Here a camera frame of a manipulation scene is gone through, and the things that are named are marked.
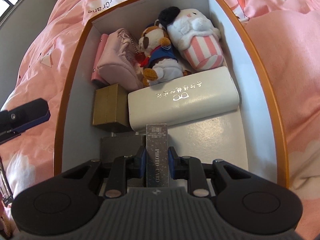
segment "plush toy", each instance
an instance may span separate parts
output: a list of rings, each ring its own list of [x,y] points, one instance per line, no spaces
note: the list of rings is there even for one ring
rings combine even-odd
[[[200,11],[169,7],[161,11],[158,19],[172,44],[196,71],[222,66],[220,31]]]
[[[143,31],[139,47],[146,56],[141,63],[145,86],[153,86],[187,74],[173,54],[169,36],[158,20]]]

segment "plush toy paw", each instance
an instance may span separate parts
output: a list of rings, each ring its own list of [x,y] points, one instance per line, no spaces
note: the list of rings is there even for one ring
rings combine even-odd
[[[184,70],[182,73],[183,73],[183,76],[191,75],[191,72],[189,70]]]
[[[156,71],[152,68],[146,68],[143,71],[143,76],[149,81],[155,81],[158,79],[158,75],[157,75]]]
[[[145,77],[142,79],[142,84],[143,84],[144,87],[148,87],[149,86],[149,82]]]
[[[160,45],[162,47],[168,47],[168,46],[170,46],[170,44],[171,44],[171,41],[168,38],[163,37],[160,39]]]

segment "pink bedding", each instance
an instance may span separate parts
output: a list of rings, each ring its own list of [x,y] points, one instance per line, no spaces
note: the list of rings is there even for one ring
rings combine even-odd
[[[122,1],[58,0],[27,51],[3,109],[42,97],[51,118],[0,146],[14,196],[53,175],[57,115],[77,42],[89,18]],[[284,119],[291,189],[304,205],[297,232],[313,239],[320,233],[320,0],[225,1],[243,22],[271,78]]]

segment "gold box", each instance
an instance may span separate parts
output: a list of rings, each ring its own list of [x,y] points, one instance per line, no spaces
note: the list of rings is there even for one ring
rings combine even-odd
[[[96,90],[92,124],[108,132],[132,131],[129,123],[128,92],[123,87],[115,84]]]

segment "pink and white striped bucket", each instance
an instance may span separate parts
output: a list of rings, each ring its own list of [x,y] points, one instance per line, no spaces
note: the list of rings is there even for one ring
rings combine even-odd
[[[219,41],[214,35],[194,36],[190,47],[183,51],[183,55],[196,71],[220,67],[224,61]]]

